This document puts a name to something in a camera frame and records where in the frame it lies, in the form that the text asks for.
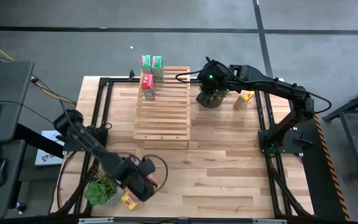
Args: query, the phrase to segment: small carton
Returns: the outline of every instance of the small carton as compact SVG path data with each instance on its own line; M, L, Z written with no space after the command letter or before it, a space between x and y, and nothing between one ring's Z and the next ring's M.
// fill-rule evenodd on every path
M143 74L142 91L146 100L154 100L155 85L154 76L152 74Z
M153 56L152 73L156 82L164 82L162 56Z
M237 101L234 103L234 107L237 108L237 110L241 110L254 94L254 91L242 90Z
M142 55L142 71L145 74L152 73L152 59L149 55Z
M133 211L133 209L140 203L140 200L130 191L127 191L121 197L121 200L131 211Z

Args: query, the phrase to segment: wooden pallet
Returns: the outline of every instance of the wooden pallet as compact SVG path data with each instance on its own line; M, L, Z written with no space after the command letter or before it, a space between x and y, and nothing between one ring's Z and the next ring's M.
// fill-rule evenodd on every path
M175 79L176 74L189 71L189 67L164 66L164 82L155 84L154 100L145 99L139 84L134 139L190 140L190 84ZM181 79L190 81L190 76Z

